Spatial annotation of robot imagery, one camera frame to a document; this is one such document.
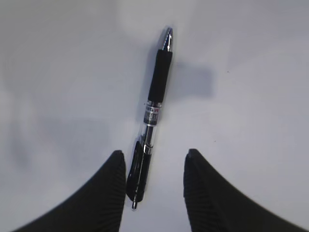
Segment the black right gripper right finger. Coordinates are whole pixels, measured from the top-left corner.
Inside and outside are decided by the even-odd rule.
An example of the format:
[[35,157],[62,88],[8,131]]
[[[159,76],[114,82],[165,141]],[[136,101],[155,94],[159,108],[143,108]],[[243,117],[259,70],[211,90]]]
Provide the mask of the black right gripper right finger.
[[185,157],[183,196],[193,232],[304,231],[240,192],[197,149]]

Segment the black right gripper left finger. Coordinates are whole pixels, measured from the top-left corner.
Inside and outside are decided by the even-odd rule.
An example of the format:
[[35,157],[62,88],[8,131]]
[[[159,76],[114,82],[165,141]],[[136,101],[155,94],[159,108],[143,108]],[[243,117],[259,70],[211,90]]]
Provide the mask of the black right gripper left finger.
[[73,195],[19,232],[117,232],[126,196],[126,164],[120,150]]

